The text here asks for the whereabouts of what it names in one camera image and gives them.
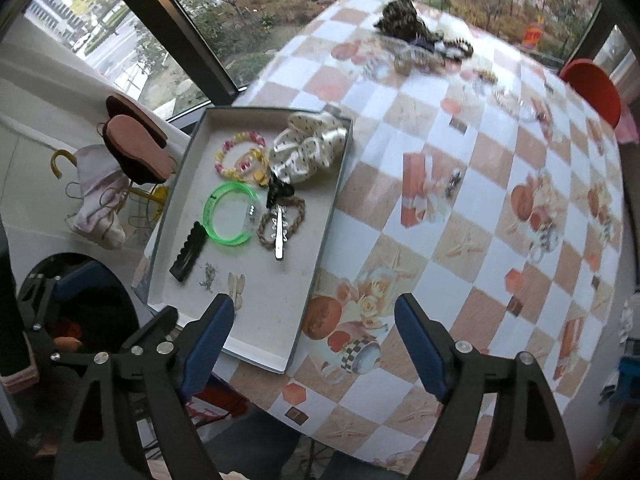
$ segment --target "shoe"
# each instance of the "shoe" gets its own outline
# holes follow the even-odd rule
[[[166,134],[164,131],[142,111],[136,102],[124,95],[113,94],[107,97],[106,105],[110,119],[113,119],[116,115],[133,117],[145,127],[158,146],[161,148],[166,146]]]
[[[136,184],[162,184],[171,176],[169,155],[134,118],[111,118],[103,127],[102,138],[122,171]]]

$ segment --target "tray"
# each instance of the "tray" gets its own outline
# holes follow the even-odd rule
[[[179,283],[169,269],[187,239],[194,221],[202,222],[204,203],[210,193],[226,182],[214,168],[214,154],[234,133],[255,130],[267,145],[287,127],[290,108],[208,108],[198,124],[178,170],[174,188],[162,216],[158,243],[151,258],[148,304],[159,311],[167,305],[178,309],[178,324],[198,319],[215,294],[229,294],[229,273],[245,275],[242,307],[224,350],[276,373],[284,373],[298,339],[300,323],[314,283],[324,247],[340,178],[347,157],[328,171],[319,171],[306,182],[296,184],[296,195],[306,202],[306,217],[298,231],[285,243],[285,256],[276,261],[272,250],[262,247],[255,233],[237,247],[225,247],[207,240],[190,276]],[[345,152],[351,142],[351,120],[340,118],[347,128]],[[251,147],[232,149],[225,165]],[[266,190],[252,186],[260,199],[258,218],[266,211]],[[238,211],[230,221],[242,222]],[[207,290],[200,282],[209,263],[216,274]]]

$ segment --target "table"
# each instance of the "table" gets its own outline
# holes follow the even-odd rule
[[[609,315],[622,176],[613,131],[585,101],[457,18],[417,5],[431,30],[473,44],[470,60],[443,74],[396,73],[373,28],[388,1],[339,0],[237,100],[337,104],[354,119],[354,148],[287,372],[226,355],[214,372],[302,433],[408,473],[440,407],[394,327],[395,298],[412,292],[482,352],[532,352],[564,412]],[[478,68],[523,101],[546,103],[552,125],[518,121],[471,91]],[[455,171],[462,180],[448,198]],[[135,283],[143,298],[147,264]],[[494,403],[485,396],[465,478],[478,470]]]

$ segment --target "grass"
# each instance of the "grass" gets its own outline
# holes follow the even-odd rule
[[[84,53],[86,55],[89,55],[101,44],[103,44],[104,40],[106,40],[111,34],[113,34],[113,32],[116,30],[116,28],[118,28],[118,25],[122,23],[128,13],[129,7],[127,6],[122,6],[118,10],[116,10],[107,20],[107,22],[102,25],[100,32],[98,32],[98,34],[87,41],[86,47],[84,48]]]

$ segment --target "green wristband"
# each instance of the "green wristband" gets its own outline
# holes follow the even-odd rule
[[[225,196],[227,193],[231,193],[231,192],[247,195],[251,199],[251,202],[249,203],[249,207],[247,208],[247,217],[244,219],[244,226],[243,226],[244,231],[240,233],[237,237],[230,238],[227,240],[227,239],[221,238],[216,234],[215,230],[213,229],[213,225],[211,224],[211,221],[213,219],[213,211],[215,210],[216,205],[218,204],[220,199],[223,196]],[[204,229],[207,231],[207,235],[209,235],[209,238],[211,238],[217,244],[228,246],[228,247],[233,247],[233,246],[245,243],[251,237],[251,233],[247,229],[247,223],[248,223],[247,220],[251,222],[255,219],[257,203],[258,203],[258,196],[256,195],[256,193],[253,190],[251,190],[251,188],[249,188],[246,184],[242,184],[241,182],[227,182],[226,184],[223,184],[222,186],[216,188],[209,195],[209,198],[207,198],[207,201],[204,205],[204,211],[202,214]]]

